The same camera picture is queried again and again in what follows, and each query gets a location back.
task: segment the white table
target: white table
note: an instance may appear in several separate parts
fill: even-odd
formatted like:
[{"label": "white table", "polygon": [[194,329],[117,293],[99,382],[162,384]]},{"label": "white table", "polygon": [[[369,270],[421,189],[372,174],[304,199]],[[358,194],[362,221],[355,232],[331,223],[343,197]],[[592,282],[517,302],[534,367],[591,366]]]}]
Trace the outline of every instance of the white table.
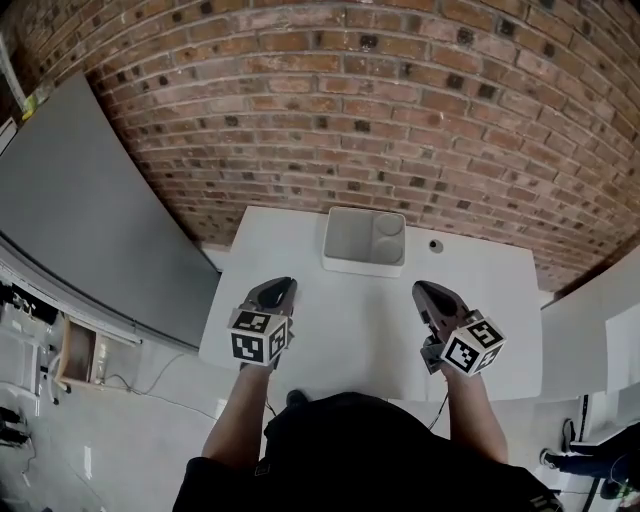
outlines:
[{"label": "white table", "polygon": [[[327,216],[249,207],[222,273],[200,357],[237,369],[226,327],[251,288],[275,277],[298,281],[295,339],[272,379],[312,396],[355,390],[383,398],[440,401],[441,374],[429,377],[420,348],[429,331],[411,296],[418,280],[446,286],[490,316],[507,337],[484,372],[492,400],[538,396],[542,332],[532,253],[525,249],[408,228],[397,278],[329,272],[321,252]],[[429,242],[444,251],[435,254]]]}]

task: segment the white container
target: white container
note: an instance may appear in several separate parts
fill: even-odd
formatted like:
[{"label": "white container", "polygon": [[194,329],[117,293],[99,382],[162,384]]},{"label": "white container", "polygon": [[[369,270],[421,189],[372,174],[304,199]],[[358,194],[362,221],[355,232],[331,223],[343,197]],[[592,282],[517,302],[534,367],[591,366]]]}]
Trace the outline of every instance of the white container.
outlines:
[{"label": "white container", "polygon": [[329,210],[322,249],[325,270],[399,277],[404,267],[404,215],[358,208]]}]

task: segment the black cable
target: black cable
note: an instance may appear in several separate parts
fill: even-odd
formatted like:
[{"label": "black cable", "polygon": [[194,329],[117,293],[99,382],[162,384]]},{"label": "black cable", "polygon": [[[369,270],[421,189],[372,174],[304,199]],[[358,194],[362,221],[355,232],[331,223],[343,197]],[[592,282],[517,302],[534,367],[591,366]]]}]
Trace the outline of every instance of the black cable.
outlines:
[{"label": "black cable", "polygon": [[444,409],[444,404],[447,403],[448,399],[449,399],[449,392],[447,391],[447,394],[445,395],[444,400],[442,401],[442,405],[440,406],[440,410],[438,411],[438,414],[436,415],[435,419],[431,422],[431,425],[427,427],[429,430],[435,427],[436,423],[440,419],[440,415],[442,414],[442,410]]},{"label": "black cable", "polygon": [[29,468],[31,467],[31,461],[36,458],[36,443],[33,442],[33,439],[29,437],[29,441],[31,441],[31,448],[33,448],[33,455],[29,457],[27,460],[27,467],[22,472],[23,475],[26,475],[29,472]]},{"label": "black cable", "polygon": [[269,403],[269,398],[267,397],[266,399],[266,403],[267,403],[267,409],[269,409],[271,411],[271,414],[273,414],[273,417],[275,418],[277,416],[276,411],[273,409],[273,407],[271,407],[271,404]]}]

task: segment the white wire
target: white wire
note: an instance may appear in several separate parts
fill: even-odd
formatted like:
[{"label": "white wire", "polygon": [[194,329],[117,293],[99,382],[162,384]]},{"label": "white wire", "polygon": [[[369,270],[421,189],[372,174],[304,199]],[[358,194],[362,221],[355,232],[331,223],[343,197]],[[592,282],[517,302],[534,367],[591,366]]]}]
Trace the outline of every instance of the white wire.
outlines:
[{"label": "white wire", "polygon": [[206,412],[201,411],[200,409],[196,409],[194,407],[189,407],[188,405],[184,405],[184,404],[181,404],[179,402],[174,402],[173,400],[169,400],[168,398],[164,398],[162,396],[151,395],[150,394],[151,391],[153,391],[153,389],[156,387],[156,385],[160,381],[160,378],[162,377],[162,375],[164,375],[164,372],[167,371],[167,368],[169,368],[169,366],[171,366],[174,361],[176,361],[177,359],[180,359],[184,355],[185,354],[178,354],[175,357],[173,357],[167,364],[165,364],[164,367],[162,368],[162,370],[160,370],[160,373],[158,374],[158,376],[153,381],[153,384],[151,384],[151,387],[149,389],[147,389],[146,391],[140,391],[138,389],[135,389],[133,386],[129,385],[129,383],[124,379],[124,377],[122,377],[122,375],[118,375],[117,373],[109,375],[104,381],[106,382],[106,381],[108,381],[109,379],[111,379],[113,377],[118,378],[125,385],[125,387],[127,388],[127,391],[133,393],[134,395],[147,396],[149,398],[155,398],[157,400],[162,400],[163,402],[167,402],[168,404],[176,405],[178,407],[182,407],[183,409],[188,409],[189,411],[193,411],[193,412],[197,412],[199,414],[202,414],[203,416],[206,416],[207,418],[212,419],[213,421],[218,421],[218,418],[216,418],[214,416],[211,416],[211,415],[207,414]]},{"label": "white wire", "polygon": [[620,455],[620,457],[618,457],[618,458],[616,459],[616,461],[615,461],[615,462],[613,463],[613,465],[611,466],[611,469],[609,470],[609,480],[611,480],[611,481],[613,481],[613,482],[617,483],[620,487],[624,487],[624,485],[625,485],[625,484],[622,484],[622,483],[618,482],[615,478],[613,478],[613,468],[615,468],[615,467],[616,467],[616,464],[617,464],[618,462],[620,462],[620,459],[622,459],[622,458],[626,457],[627,455],[629,455],[629,454],[628,454],[628,453],[625,453],[624,455]]}]

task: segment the brick wall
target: brick wall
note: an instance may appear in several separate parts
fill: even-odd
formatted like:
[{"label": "brick wall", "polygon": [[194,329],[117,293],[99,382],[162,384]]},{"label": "brick wall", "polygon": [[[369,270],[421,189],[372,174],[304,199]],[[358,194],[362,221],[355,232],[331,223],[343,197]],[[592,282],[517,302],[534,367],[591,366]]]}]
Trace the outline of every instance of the brick wall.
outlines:
[{"label": "brick wall", "polygon": [[18,1],[3,24],[42,77],[86,73],[200,240],[248,204],[388,209],[531,248],[557,290],[640,228],[628,1]]}]

